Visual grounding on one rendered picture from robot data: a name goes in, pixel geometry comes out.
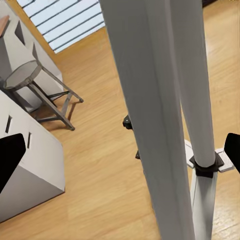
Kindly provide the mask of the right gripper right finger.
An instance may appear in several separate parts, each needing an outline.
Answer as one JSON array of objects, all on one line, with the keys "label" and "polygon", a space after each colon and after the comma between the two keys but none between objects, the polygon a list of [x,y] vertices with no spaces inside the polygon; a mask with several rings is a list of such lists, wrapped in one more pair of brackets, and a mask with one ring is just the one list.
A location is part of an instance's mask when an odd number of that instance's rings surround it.
[{"label": "right gripper right finger", "polygon": [[240,134],[229,133],[223,150],[240,173]]}]

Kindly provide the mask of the camera tripod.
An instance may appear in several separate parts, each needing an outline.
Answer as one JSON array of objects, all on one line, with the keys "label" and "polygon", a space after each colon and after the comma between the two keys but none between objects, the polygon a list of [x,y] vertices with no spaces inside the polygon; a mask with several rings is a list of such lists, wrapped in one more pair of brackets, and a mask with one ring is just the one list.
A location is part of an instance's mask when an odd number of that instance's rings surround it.
[{"label": "camera tripod", "polygon": [[236,167],[215,150],[202,0],[99,4],[160,238],[212,240],[218,171]]}]

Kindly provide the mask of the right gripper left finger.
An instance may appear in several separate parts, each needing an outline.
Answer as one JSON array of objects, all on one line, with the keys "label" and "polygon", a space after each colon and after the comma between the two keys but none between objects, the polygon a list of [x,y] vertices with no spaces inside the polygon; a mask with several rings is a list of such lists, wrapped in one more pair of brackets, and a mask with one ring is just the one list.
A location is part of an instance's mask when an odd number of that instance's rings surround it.
[{"label": "right gripper left finger", "polygon": [[27,148],[21,133],[0,138],[0,193],[25,152]]}]

